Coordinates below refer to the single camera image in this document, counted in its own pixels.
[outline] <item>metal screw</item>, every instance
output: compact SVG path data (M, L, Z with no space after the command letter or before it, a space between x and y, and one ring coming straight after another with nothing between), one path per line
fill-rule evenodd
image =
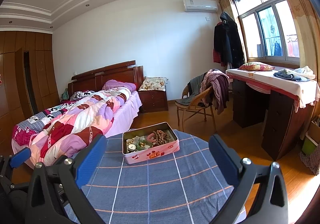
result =
M42 162L37 162L35 167L38 168L38 169L41 168L42 167Z
M280 168L280 164L277 163L276 161L274 161L274 162L272 163L272 166L273 166L274 168L277 168L277 169Z
M245 164L245 165L250 165L251 164L251 160L249 158L243 158L242 159L242 162Z
M65 165L70 165L72 162L73 162L73 160L71 158L67 158L64 160Z

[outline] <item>wooden headboard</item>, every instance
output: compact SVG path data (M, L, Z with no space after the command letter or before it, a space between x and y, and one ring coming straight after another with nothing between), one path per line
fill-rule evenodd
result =
M77 91L100 91L110 79L134 83L138 90L144 80L143 66L136 67L135 64L136 61L132 60L75 75L68 84L68 94L71 97Z

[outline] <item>folded clothes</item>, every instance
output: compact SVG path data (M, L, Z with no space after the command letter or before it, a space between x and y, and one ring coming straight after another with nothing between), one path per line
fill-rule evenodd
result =
M302 76L302 77L307 77L310 79L315 79L316 75L313 74L313 71L308 67L305 66L303 68L298 68L295 70L291 70L291 69L280 69L278 72L283 73L283 74L295 74L298 76Z
M291 80L291 81L297 81L297 82L306 82L310 81L310 78L302 77L297 74L284 74L281 72L276 72L273 74L275 77Z

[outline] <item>air conditioner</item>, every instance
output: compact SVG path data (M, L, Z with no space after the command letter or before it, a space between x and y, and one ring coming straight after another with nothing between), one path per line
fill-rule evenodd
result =
M185 11L217 11L218 6L216 1L212 0L183 0Z

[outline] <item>blue gripper pad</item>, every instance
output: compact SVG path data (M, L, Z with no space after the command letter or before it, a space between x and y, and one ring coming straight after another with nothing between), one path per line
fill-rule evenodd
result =
M87 148L81 150L76 156L75 161L77 161L77 159L81 160L82 156L85 156L79 164L75 163L75 182L79 188L88 184L94 170L101 160L101 157L104 155L106 146L106 137L104 135L97 136Z
M26 147L10 158L10 167L18 168L22 163L31 157L31 150Z
M240 157L237 155L235 150L227 147L227 145L217 134L210 137L209 150L226 182L229 185L234 186L235 188L238 187L239 171L242 170L242 167L240 165L237 166L231 159L232 156L236 161L239 161L240 163Z

